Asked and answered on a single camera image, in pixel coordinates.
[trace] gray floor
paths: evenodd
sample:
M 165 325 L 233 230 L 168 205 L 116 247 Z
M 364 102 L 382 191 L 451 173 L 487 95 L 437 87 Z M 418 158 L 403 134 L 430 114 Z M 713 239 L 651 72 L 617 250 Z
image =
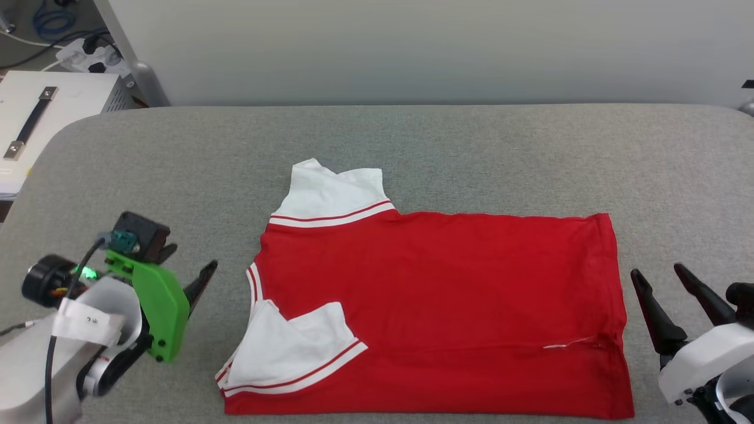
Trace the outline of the gray floor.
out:
M 24 38 L 29 41 L 46 42 L 41 40 L 35 33 L 32 25 L 32 17 L 39 8 L 41 0 L 19 0 L 16 6 L 11 8 L 6 16 L 8 19 L 16 25 L 16 31 L 13 33 L 16 37 Z M 48 0 L 48 10 L 58 8 L 52 0 Z M 66 10 L 73 12 L 76 15 L 76 24 L 71 28 L 71 31 L 78 31 L 82 29 L 96 29 L 103 28 L 105 23 L 102 21 L 97 7 L 94 5 L 93 0 L 81 0 L 79 3 L 74 3 L 66 8 Z M 9 63 L 15 63 L 28 56 L 31 56 L 35 52 L 39 51 L 40 47 L 26 45 L 12 38 L 0 36 L 0 66 L 7 65 Z M 40 57 L 22 65 L 15 69 L 34 71 L 40 70 L 52 62 L 55 62 L 55 52 L 57 49 L 48 51 Z M 51 69 L 53 71 L 65 71 L 61 66 L 56 66 Z M 7 71 L 0 71 L 0 75 L 4 75 Z

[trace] black cable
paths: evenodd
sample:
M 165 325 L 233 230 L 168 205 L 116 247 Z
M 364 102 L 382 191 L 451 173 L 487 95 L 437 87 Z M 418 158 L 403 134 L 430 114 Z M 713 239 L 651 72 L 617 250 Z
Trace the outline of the black cable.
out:
M 91 259 L 92 255 L 94 255 L 94 252 L 97 251 L 97 249 L 100 248 L 105 243 L 104 238 L 98 238 L 97 241 L 94 242 L 94 245 L 90 247 L 87 254 L 84 255 L 84 259 L 81 260 L 80 263 L 78 263 L 78 268 L 76 268 L 76 273 L 73 275 L 73 278 L 71 279 L 71 284 L 68 286 L 68 290 L 66 291 L 66 299 L 69 299 L 71 297 L 71 293 L 73 293 L 73 288 L 78 284 L 79 278 L 81 278 L 81 272 L 84 271 L 84 267 L 89 262 L 89 259 Z M 50 336 L 50 345 L 48 346 L 48 356 L 47 356 L 47 362 L 44 365 L 44 417 L 47 420 L 47 424 L 52 424 L 52 360 L 55 353 L 55 344 L 57 343 L 57 337 L 56 336 Z
M 4 336 L 5 334 L 10 333 L 13 330 L 20 330 L 21 328 L 26 328 L 26 323 L 22 322 L 21 324 L 11 325 L 10 327 L 6 328 L 3 331 L 0 331 L 0 336 Z
M 76 39 L 76 38 L 78 38 L 78 37 L 79 37 L 80 35 L 97 35 L 97 36 L 100 36 L 100 35 L 102 35 L 102 34 L 105 34 L 105 33 L 106 33 L 106 34 L 109 34 L 110 32 L 109 32 L 109 31 L 102 31 L 102 32 L 95 32 L 95 31 L 76 31 L 76 32 L 71 32 L 70 34 L 66 35 L 65 37 L 63 37 L 63 38 L 60 38 L 60 39 L 57 39 L 56 41 L 53 41 L 53 42 L 52 42 L 52 44 L 48 45 L 48 46 L 47 46 L 47 47 L 45 47 L 45 48 L 42 48 L 42 49 L 41 49 L 40 51 L 38 51 L 38 52 L 34 53 L 33 55 L 31 55 L 31 56 L 27 57 L 27 58 L 26 58 L 26 59 L 24 59 L 24 60 L 20 60 L 20 61 L 18 61 L 18 62 L 16 62 L 16 63 L 11 63 L 10 65 L 2 65 L 2 66 L 0 66 L 0 70 L 3 70 L 3 69 L 11 69 L 11 68 L 15 68 L 15 67 L 17 67 L 17 66 L 21 66 L 21 65 L 23 65 L 24 63 L 28 63 L 28 62 L 31 62 L 32 60 L 36 59 L 37 57 L 40 57 L 40 56 L 41 56 L 42 54 L 45 54 L 46 52 L 48 52 L 48 51 L 49 51 L 50 49 L 54 48 L 54 47 L 55 47 L 55 46 L 57 46 L 58 44 L 60 44 L 60 43 L 62 43 L 62 42 L 65 42 L 65 41 L 72 41 L 72 40 L 75 40 L 75 39 Z M 113 43 L 112 43 L 112 42 L 111 42 L 110 40 L 108 40 L 107 38 L 104 38 L 104 37 L 101 37 L 101 36 L 100 36 L 100 38 L 101 38 L 102 40 L 105 40 L 105 42 L 107 42 L 107 44 L 111 45 L 111 46 L 112 46 L 112 48 L 114 48 L 114 49 L 115 49 L 115 52 L 116 52 L 116 53 L 118 53 L 118 55 L 119 55 L 119 56 L 123 57 L 123 56 L 121 55 L 121 51 L 120 51 L 120 50 L 118 50 L 118 48 L 117 48 L 117 47 L 115 46 L 115 44 L 113 44 Z

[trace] white box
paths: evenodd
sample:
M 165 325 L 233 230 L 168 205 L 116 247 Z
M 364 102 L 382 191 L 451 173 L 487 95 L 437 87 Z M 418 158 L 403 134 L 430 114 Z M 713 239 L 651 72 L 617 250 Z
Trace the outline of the white box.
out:
M 16 161 L 2 153 L 16 140 L 45 87 L 57 92 L 42 113 Z M 0 81 L 0 199 L 13 200 L 48 142 L 79 119 L 122 109 L 135 109 L 116 74 L 10 71 Z

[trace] white cable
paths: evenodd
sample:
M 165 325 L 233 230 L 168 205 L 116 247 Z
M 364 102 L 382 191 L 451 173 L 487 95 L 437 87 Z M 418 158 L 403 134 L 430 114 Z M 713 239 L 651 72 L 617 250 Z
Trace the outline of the white cable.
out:
M 46 43 L 45 44 L 45 43 L 37 43 L 37 42 L 34 42 L 34 41 L 24 40 L 23 38 L 18 38 L 15 35 L 8 34 L 5 31 L 0 31 L 0 34 L 5 35 L 6 37 L 11 37 L 12 39 L 14 39 L 16 41 L 21 41 L 22 43 L 26 43 L 28 45 L 35 45 L 35 46 L 39 46 L 39 47 L 47 47 L 47 46 L 50 45 L 50 43 Z M 59 46 L 59 45 L 56 45 L 56 46 L 53 46 L 53 48 L 63 48 L 63 47 Z
M 50 69 L 53 69 L 55 66 L 58 66 L 62 63 L 62 60 L 58 60 L 57 62 L 50 63 L 49 65 L 45 66 L 44 68 L 40 69 L 39 72 L 47 72 Z

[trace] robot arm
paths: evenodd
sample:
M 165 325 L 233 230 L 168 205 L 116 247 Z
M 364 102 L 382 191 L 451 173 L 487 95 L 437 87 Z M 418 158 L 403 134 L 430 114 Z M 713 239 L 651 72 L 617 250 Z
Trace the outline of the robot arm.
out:
M 170 230 L 130 212 L 123 213 L 109 240 L 109 274 L 92 276 L 89 286 L 75 287 L 76 264 L 56 255 L 42 258 L 23 282 L 24 297 L 59 308 L 62 293 L 107 314 L 124 317 L 121 335 L 111 347 L 59 337 L 52 363 L 52 411 L 55 423 L 81 415 L 87 395 L 104 396 L 144 353 L 171 362 L 178 353 L 185 324 L 214 273 L 217 262 L 181 288 L 160 265 L 176 251 L 165 245 Z M 0 349 L 0 422 L 44 422 L 44 369 L 53 313 Z
M 686 400 L 711 423 L 754 422 L 754 284 L 733 283 L 728 288 L 728 301 L 738 307 L 734 311 L 682 264 L 674 268 L 715 327 L 687 341 L 686 332 L 657 303 L 642 273 L 631 272 L 654 350 L 660 354 L 663 396 L 676 405 Z

